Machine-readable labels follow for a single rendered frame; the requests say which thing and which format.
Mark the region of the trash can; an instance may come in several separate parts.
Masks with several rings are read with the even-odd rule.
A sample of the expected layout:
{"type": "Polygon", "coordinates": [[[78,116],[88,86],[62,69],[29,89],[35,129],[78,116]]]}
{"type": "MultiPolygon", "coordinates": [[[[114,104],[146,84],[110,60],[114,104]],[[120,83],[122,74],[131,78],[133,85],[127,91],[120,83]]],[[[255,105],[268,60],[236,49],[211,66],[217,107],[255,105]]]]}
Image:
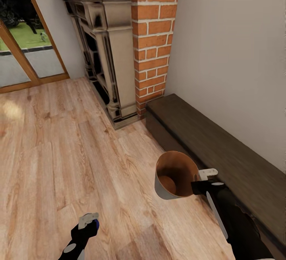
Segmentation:
{"type": "Polygon", "coordinates": [[[165,152],[157,161],[155,191],[165,200],[190,197],[193,195],[191,182],[194,182],[195,174],[199,181],[198,167],[186,154],[165,152]]]}

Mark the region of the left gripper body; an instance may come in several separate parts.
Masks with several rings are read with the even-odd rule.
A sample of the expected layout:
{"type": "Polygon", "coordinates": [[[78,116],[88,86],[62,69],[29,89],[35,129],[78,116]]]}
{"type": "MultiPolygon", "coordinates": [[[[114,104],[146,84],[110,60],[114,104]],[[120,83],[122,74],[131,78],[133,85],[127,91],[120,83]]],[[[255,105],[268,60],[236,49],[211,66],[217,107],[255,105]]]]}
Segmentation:
{"type": "Polygon", "coordinates": [[[91,221],[87,223],[87,226],[83,229],[78,229],[78,227],[75,227],[71,230],[71,236],[72,240],[77,236],[77,235],[83,235],[86,237],[87,242],[88,239],[91,237],[94,237],[97,235],[97,223],[95,221],[91,221]]]}

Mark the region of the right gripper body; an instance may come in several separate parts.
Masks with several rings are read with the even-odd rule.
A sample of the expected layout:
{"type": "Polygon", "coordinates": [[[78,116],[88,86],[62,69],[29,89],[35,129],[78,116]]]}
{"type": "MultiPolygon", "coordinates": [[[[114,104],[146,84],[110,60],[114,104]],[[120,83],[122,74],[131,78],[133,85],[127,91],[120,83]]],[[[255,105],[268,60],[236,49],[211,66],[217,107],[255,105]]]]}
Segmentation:
{"type": "Polygon", "coordinates": [[[208,182],[215,182],[215,180],[209,179],[209,180],[205,180],[205,181],[191,182],[193,194],[194,195],[201,195],[201,194],[205,195],[203,188],[204,188],[205,184],[208,182]]]}

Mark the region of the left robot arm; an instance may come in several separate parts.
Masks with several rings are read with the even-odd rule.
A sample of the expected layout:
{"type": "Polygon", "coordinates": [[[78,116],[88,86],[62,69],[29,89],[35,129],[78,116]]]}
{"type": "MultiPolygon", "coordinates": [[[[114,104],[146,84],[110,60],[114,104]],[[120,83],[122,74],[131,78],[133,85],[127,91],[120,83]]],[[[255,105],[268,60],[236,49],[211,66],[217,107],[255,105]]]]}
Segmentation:
{"type": "Polygon", "coordinates": [[[78,226],[71,230],[72,240],[64,248],[62,256],[58,260],[85,260],[84,249],[88,239],[97,235],[97,223],[95,220],[98,217],[98,212],[79,217],[78,226]]]}

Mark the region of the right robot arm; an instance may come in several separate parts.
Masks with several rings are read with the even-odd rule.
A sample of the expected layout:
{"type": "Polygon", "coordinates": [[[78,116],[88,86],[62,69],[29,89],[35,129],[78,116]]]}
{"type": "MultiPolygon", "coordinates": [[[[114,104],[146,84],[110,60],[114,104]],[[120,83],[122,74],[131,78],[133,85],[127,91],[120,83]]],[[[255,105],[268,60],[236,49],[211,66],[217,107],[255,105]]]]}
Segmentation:
{"type": "Polygon", "coordinates": [[[236,260],[275,260],[261,240],[253,219],[236,206],[232,191],[222,182],[208,179],[215,168],[198,170],[199,181],[191,182],[194,195],[205,195],[236,260]]]}

